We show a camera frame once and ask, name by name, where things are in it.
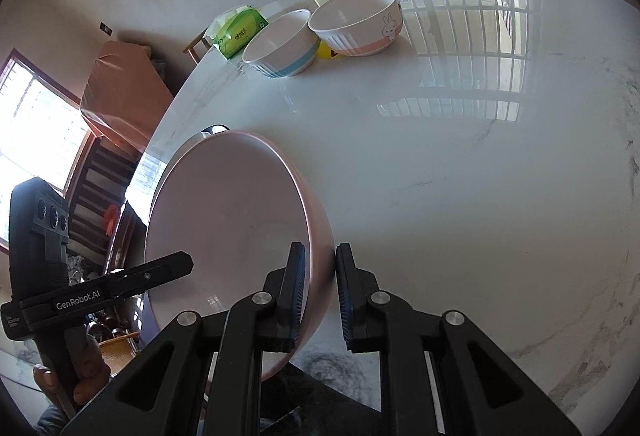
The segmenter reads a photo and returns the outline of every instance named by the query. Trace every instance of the brown cloth cover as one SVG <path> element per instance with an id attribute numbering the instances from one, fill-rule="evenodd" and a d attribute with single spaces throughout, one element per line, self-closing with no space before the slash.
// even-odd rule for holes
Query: brown cloth cover
<path id="1" fill-rule="evenodd" d="M 139 157 L 172 99 L 144 47 L 110 41 L 94 62 L 80 110 L 96 135 Z"/>

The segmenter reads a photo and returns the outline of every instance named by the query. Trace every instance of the triangular cutout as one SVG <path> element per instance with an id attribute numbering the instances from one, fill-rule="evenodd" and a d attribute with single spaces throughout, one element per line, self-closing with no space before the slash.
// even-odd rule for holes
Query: triangular cutout
<path id="1" fill-rule="evenodd" d="M 522 389 L 478 343 L 471 342 L 468 348 L 489 407 L 496 409 L 522 398 Z"/>
<path id="2" fill-rule="evenodd" d="M 167 343 L 160 347 L 146 365 L 138 369 L 120 389 L 118 399 L 143 411 L 152 410 L 173 354 L 173 344 Z"/>

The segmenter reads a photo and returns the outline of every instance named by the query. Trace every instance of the pink bowl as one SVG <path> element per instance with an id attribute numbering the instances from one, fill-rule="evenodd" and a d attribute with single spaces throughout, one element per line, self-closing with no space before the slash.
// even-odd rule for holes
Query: pink bowl
<path id="1" fill-rule="evenodd" d="M 265 138 L 230 130 L 197 143 L 164 180 L 146 233 L 146 261 L 183 250 L 194 262 L 191 275 L 149 291 L 160 328 L 181 311 L 218 313 L 260 291 L 286 265 L 291 242 L 306 250 L 298 350 L 332 292 L 334 236 L 322 203 Z M 293 354 L 266 353 L 263 379 Z"/>

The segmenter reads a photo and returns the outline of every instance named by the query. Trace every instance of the table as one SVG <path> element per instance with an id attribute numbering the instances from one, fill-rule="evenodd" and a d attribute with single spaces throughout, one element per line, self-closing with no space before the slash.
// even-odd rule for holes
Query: table
<path id="1" fill-rule="evenodd" d="M 209 51 L 127 199 L 146 221 L 166 162 L 205 127 L 260 133 L 382 289 L 466 313 L 599 434 L 640 374 L 640 14 L 621 0 L 401 6 L 388 50 L 317 59 L 292 78 Z M 377 356 L 346 352 L 335 302 L 293 361 L 379 402 Z"/>

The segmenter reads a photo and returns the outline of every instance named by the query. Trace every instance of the blue stripe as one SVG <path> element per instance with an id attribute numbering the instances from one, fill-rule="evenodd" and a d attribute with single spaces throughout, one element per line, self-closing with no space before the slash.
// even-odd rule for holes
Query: blue stripe
<path id="1" fill-rule="evenodd" d="M 316 40 L 316 43 L 311 47 L 310 50 L 308 50 L 305 54 L 303 54 L 293 64 L 290 64 L 289 66 L 284 67 L 284 69 L 277 70 L 276 72 L 270 73 L 268 74 L 268 76 L 270 78 L 281 78 L 283 76 L 287 76 L 288 74 L 294 72 L 297 69 L 300 69 L 300 67 L 304 66 L 309 60 L 313 58 L 313 56 L 316 54 L 316 51 L 318 51 L 319 47 L 320 47 L 320 38 Z"/>

